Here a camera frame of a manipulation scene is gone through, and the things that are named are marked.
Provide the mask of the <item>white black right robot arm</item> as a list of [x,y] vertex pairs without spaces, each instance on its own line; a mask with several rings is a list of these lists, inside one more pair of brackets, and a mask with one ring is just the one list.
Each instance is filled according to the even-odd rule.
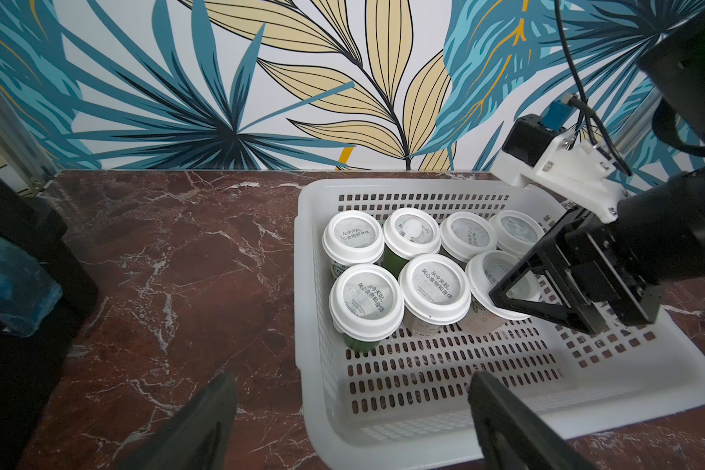
[[[662,98],[651,121],[664,144],[705,159],[705,9],[640,60]],[[595,119],[579,95],[553,102],[544,116],[521,117],[493,163],[515,187],[532,182],[573,208],[485,295],[484,303],[585,333],[605,325],[606,303],[627,326],[654,323],[664,285],[705,277],[705,167],[628,196],[611,179],[628,172],[611,139],[576,143],[562,121]]]

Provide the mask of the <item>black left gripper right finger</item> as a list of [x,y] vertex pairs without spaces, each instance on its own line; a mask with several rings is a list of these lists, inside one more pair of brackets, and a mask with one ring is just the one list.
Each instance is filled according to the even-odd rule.
[[472,375],[468,403],[488,469],[593,468],[488,372]]

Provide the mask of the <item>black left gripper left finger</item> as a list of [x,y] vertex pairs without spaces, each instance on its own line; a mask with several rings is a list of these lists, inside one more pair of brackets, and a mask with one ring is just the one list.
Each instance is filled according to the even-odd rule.
[[119,469],[221,469],[238,405],[230,373],[217,376]]

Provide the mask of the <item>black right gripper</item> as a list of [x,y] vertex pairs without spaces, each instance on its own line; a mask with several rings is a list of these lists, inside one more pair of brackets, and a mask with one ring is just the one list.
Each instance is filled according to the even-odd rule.
[[[511,296],[520,281],[544,278],[559,304]],[[628,327],[656,323],[663,289],[648,283],[632,265],[612,229],[582,208],[568,211],[493,288],[499,309],[531,315],[597,336],[606,328],[598,307],[607,305]]]

